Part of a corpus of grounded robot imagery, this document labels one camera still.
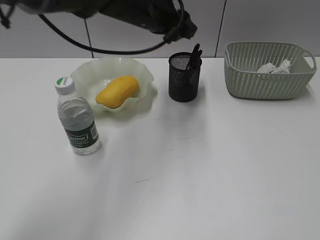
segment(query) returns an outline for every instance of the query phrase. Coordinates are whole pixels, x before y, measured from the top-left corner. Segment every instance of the yellow mango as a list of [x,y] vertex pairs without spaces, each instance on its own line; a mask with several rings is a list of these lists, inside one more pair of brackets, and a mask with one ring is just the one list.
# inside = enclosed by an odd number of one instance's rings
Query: yellow mango
[[137,79],[133,76],[120,76],[114,79],[95,98],[97,104],[110,109],[120,107],[126,99],[132,98],[139,88]]

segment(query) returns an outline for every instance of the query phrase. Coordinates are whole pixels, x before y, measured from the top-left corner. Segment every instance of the bottle cap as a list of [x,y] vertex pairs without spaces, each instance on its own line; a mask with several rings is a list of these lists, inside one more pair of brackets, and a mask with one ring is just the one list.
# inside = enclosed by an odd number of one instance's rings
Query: bottle cap
[[58,94],[66,95],[76,90],[75,82],[71,77],[61,77],[54,83],[55,89]]

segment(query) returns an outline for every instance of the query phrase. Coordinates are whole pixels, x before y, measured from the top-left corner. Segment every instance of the green label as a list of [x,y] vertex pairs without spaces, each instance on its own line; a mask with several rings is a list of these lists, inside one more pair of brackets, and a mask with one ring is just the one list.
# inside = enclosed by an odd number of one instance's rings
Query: green label
[[95,121],[86,129],[80,131],[71,131],[64,129],[70,144],[78,149],[84,149],[92,146],[99,138]]
[[58,86],[60,86],[60,84],[62,83],[63,79],[64,79],[63,77],[60,78],[58,81],[56,81],[56,84],[57,84]]

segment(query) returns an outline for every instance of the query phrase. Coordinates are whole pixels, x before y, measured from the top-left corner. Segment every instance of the black mesh pen holder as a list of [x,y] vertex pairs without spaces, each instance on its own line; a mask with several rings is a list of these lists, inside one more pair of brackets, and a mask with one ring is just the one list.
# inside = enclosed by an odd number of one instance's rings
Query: black mesh pen holder
[[202,60],[198,57],[195,66],[186,70],[190,56],[189,52],[178,52],[169,58],[169,96],[181,103],[194,100],[198,94]]

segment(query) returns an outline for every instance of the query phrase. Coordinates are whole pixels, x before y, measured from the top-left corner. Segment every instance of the white wall tile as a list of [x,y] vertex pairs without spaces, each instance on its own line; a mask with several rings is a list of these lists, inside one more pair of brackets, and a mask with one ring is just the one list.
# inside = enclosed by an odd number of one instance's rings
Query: white wall tile
[[[53,13],[46,17],[76,41],[88,45],[84,20],[71,13]],[[90,58],[82,50],[53,32],[37,15],[16,9],[11,28],[0,25],[0,58]]]
[[[167,58],[177,52],[191,52],[196,43],[201,44],[204,57],[213,57],[216,51],[224,0],[183,0],[185,10],[198,31],[191,40],[181,39],[150,53],[135,57]],[[87,20],[92,46],[108,50],[141,50],[160,43],[156,35],[136,26],[97,14]]]
[[218,57],[231,42],[297,44],[320,56],[319,0],[227,0]]

